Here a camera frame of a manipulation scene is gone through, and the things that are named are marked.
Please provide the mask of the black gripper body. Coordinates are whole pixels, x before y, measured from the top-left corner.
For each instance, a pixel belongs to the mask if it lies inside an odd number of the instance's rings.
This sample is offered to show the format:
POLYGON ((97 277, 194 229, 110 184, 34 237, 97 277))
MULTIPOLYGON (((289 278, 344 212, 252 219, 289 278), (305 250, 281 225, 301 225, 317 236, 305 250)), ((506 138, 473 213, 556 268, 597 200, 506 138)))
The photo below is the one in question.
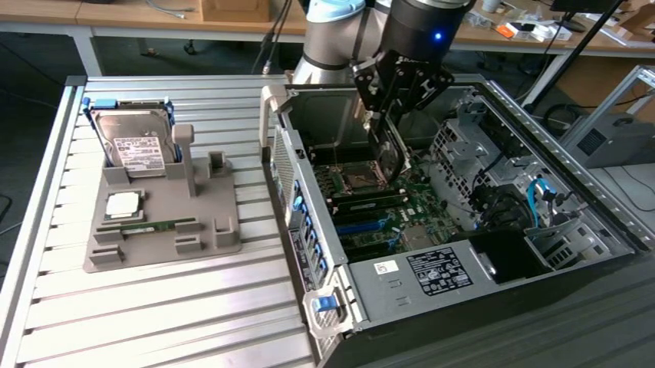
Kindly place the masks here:
POLYGON ((473 1, 393 1, 374 54, 376 71, 388 83, 408 66, 438 71, 442 58, 473 1))

